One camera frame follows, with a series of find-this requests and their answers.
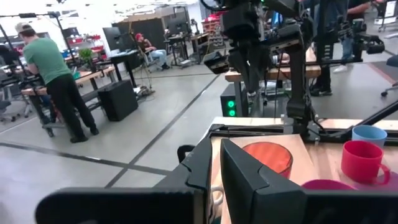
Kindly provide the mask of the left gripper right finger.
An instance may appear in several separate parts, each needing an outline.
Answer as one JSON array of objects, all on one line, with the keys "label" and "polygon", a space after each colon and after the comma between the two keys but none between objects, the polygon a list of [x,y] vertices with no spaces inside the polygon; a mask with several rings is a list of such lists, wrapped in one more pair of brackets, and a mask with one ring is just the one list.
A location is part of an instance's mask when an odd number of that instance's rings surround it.
[{"label": "left gripper right finger", "polygon": [[220,169],[232,223],[397,223],[397,193],[312,190],[268,168],[229,139]]}]

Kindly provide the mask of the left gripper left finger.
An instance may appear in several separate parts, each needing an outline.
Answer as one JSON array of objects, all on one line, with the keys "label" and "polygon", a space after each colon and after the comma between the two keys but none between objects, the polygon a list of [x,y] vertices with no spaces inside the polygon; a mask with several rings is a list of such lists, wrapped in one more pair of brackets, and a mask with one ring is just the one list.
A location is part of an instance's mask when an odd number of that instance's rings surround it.
[{"label": "left gripper left finger", "polygon": [[202,139],[157,185],[149,188],[64,188],[43,198],[43,224],[202,224],[209,222],[212,145]]}]

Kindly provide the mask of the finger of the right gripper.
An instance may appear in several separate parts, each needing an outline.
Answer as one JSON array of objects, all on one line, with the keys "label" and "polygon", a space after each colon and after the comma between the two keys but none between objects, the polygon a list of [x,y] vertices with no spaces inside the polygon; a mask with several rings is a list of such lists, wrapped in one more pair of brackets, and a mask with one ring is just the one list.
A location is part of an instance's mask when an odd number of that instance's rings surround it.
[{"label": "finger of the right gripper", "polygon": [[215,51],[210,54],[206,54],[203,58],[203,63],[209,68],[214,74],[222,74],[229,71],[228,56],[222,55],[220,52]]},{"label": "finger of the right gripper", "polygon": [[231,66],[242,75],[249,93],[259,89],[259,79],[266,73],[267,49],[246,48],[231,51]]}]

